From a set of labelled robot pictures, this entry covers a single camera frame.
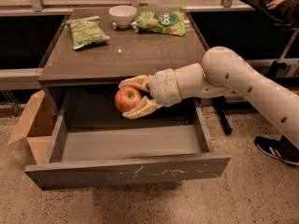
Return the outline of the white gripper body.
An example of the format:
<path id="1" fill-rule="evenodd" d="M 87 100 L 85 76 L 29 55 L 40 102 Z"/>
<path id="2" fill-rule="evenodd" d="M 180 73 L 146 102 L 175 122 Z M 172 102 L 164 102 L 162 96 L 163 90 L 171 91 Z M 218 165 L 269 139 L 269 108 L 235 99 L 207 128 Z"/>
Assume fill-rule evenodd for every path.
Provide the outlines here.
<path id="1" fill-rule="evenodd" d="M 169 107 L 181 102 L 176 73 L 166 69 L 155 73 L 149 82 L 150 96 L 158 105 Z"/>

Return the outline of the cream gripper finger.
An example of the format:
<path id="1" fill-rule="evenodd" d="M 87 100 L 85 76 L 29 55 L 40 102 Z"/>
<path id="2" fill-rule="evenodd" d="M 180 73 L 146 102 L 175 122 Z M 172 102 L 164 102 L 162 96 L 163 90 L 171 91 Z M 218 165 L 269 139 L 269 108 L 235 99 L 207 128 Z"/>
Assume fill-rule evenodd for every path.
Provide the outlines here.
<path id="1" fill-rule="evenodd" d="M 136 77 L 131 77 L 123 80 L 119 84 L 119 88 L 123 87 L 134 87 L 137 88 L 138 90 L 149 92 L 150 91 L 150 81 L 152 79 L 152 75 L 140 75 Z"/>
<path id="2" fill-rule="evenodd" d="M 159 105 L 154 99 L 144 96 L 135 108 L 123 112 L 122 115 L 128 119 L 139 119 L 155 112 L 161 107 L 162 105 Z"/>

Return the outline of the person's hand on laptop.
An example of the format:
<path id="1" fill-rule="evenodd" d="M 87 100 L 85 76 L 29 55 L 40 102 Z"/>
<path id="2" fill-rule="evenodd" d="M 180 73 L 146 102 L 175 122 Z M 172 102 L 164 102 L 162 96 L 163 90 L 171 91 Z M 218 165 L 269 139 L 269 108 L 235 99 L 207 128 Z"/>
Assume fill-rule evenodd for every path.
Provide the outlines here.
<path id="1" fill-rule="evenodd" d="M 275 9 L 276 7 L 283 7 L 283 3 L 287 0 L 273 0 L 266 4 L 268 9 Z"/>

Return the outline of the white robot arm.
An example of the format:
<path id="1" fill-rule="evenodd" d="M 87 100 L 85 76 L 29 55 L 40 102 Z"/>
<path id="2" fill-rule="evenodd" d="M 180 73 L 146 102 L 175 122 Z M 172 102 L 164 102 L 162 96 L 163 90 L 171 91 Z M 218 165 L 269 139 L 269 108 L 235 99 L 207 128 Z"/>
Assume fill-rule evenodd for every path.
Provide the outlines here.
<path id="1" fill-rule="evenodd" d="M 299 95 L 264 77 L 225 47 L 209 49 L 200 63 L 128 78 L 120 86 L 132 86 L 150 94 L 123 114 L 128 119 L 147 116 L 183 99 L 215 98 L 234 91 L 299 147 Z"/>

